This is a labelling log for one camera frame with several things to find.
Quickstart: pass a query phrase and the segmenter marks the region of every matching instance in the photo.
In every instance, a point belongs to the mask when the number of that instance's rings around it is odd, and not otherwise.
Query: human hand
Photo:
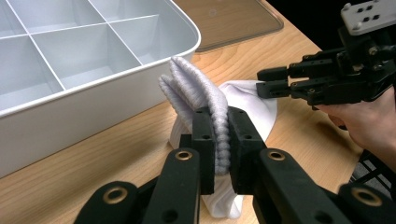
[[[337,126],[345,125],[352,140],[396,173],[396,105],[393,87],[373,102],[317,105]]]

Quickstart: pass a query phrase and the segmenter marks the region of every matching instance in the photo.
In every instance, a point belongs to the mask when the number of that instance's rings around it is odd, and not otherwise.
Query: wooden table
[[[263,69],[299,62],[319,48],[289,21],[282,31],[197,53],[192,62],[217,85],[256,79]],[[81,206],[104,184],[141,186],[162,169],[175,112],[164,102],[124,122],[0,179],[0,223],[73,223]],[[350,178],[361,149],[327,116],[303,100],[278,100],[268,147],[288,151],[325,189]],[[257,223],[251,197],[239,219],[214,219],[201,206],[201,223]]]

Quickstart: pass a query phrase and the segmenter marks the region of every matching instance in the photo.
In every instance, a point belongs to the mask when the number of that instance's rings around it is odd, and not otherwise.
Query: tray compartment
[[[141,65],[106,24],[32,37],[67,89]]]
[[[14,15],[8,3],[0,0],[0,38],[12,35],[24,35],[23,26]]]
[[[188,50],[196,42],[191,28],[174,15],[160,14],[114,21],[110,25],[142,64]]]
[[[158,14],[157,0],[90,0],[107,21],[121,21]]]
[[[0,39],[0,110],[63,91],[28,35]]]
[[[8,0],[8,2],[29,33],[105,22],[88,0]]]

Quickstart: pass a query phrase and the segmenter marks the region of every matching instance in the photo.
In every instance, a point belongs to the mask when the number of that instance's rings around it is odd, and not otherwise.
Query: fabric fold
[[[228,106],[247,112],[265,141],[276,119],[276,99],[264,100],[257,95],[253,80],[236,80],[217,87],[205,74],[181,57],[170,60],[171,76],[163,75],[159,84],[177,112],[169,142],[178,148],[180,136],[192,132],[194,111],[208,106],[216,137],[215,192],[202,199],[212,217],[238,218],[243,196],[233,191],[230,168]]]

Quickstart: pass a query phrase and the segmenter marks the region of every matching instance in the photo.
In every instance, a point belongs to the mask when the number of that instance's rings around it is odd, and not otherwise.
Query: wooden surface
[[[257,0],[175,0],[195,22],[205,51],[253,36],[278,31],[282,22]]]
[[[299,62],[316,47],[292,24],[282,31],[221,49],[195,54],[192,61],[217,85],[256,79],[256,73]],[[0,223],[73,223],[82,205],[104,184],[128,181],[137,186],[158,175],[175,120],[164,102],[110,129],[0,179]],[[276,124],[268,147],[288,151],[315,182],[331,191],[346,183],[361,153],[346,132],[303,100],[278,100]],[[201,206],[201,223],[257,223],[251,197],[239,219],[214,219]]]

